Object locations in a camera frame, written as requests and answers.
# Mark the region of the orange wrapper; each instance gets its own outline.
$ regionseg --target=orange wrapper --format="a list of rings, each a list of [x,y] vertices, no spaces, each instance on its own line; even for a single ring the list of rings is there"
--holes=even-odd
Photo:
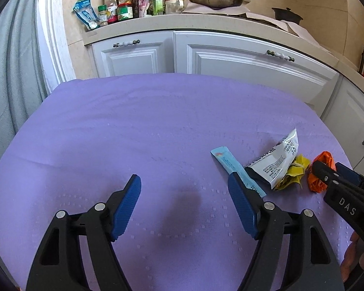
[[[319,156],[317,156],[313,163],[315,161],[321,161],[328,165],[331,169],[336,171],[336,165],[333,160],[333,156],[328,152],[324,151]],[[319,180],[312,172],[311,166],[310,166],[310,172],[309,176],[307,177],[307,183],[309,184],[309,189],[311,191],[321,193],[328,187],[323,181]]]

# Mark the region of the spice jar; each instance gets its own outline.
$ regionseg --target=spice jar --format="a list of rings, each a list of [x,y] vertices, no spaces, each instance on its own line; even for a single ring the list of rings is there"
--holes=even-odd
[[[100,5],[98,7],[99,9],[99,25],[100,27],[108,25],[108,11],[107,11],[107,6],[105,4]]]
[[[129,20],[133,18],[131,2],[119,4],[117,8],[117,16],[119,21]]]

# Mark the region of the blue gripper pad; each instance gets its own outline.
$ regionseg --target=blue gripper pad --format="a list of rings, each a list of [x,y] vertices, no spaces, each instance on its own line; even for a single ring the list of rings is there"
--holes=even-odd
[[[346,179],[348,182],[351,182],[355,186],[360,186],[361,180],[356,172],[352,171],[350,168],[339,162],[336,163],[336,170],[342,178]]]
[[[228,190],[229,194],[231,195],[233,204],[237,210],[239,218],[241,220],[241,224],[245,232],[250,234],[253,238],[256,238],[258,234],[258,215],[254,211],[251,203],[248,201],[247,197],[245,196],[242,188],[240,187],[239,182],[236,179],[237,173],[232,173],[229,175],[228,178]]]
[[[128,221],[130,220],[141,190],[142,181],[139,176],[136,176],[113,215],[113,229],[111,231],[111,237],[114,240],[122,235],[127,228]]]

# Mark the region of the table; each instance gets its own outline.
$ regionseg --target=table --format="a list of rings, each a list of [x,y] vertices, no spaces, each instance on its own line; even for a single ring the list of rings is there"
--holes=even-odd
[[[25,288],[54,214],[85,212],[137,174],[142,193],[114,243],[133,291],[235,291],[256,242],[244,232],[227,174],[210,151],[227,146],[247,165],[294,127],[299,153],[313,160],[328,150],[349,166],[317,115],[273,88],[185,74],[63,83],[0,160],[0,255]],[[352,230],[323,194],[311,193],[305,180],[303,188],[267,193],[265,200],[282,210],[314,210],[342,260]],[[86,245],[84,237],[81,243]],[[86,248],[83,257],[97,290]],[[285,259],[286,252],[276,287]]]

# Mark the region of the blue stick packet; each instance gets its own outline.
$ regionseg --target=blue stick packet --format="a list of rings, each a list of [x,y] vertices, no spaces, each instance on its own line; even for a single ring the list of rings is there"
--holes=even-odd
[[[99,18],[90,4],[90,0],[78,0],[73,7],[74,13],[86,25],[88,30],[96,29],[99,26]]]
[[[221,146],[215,148],[211,151],[214,157],[221,163],[228,174],[236,172],[239,174],[241,180],[243,181],[245,187],[256,190],[261,198],[263,198],[266,193],[259,187],[259,185],[249,177],[247,172],[244,170],[243,165],[241,165],[229,151],[226,146]]]

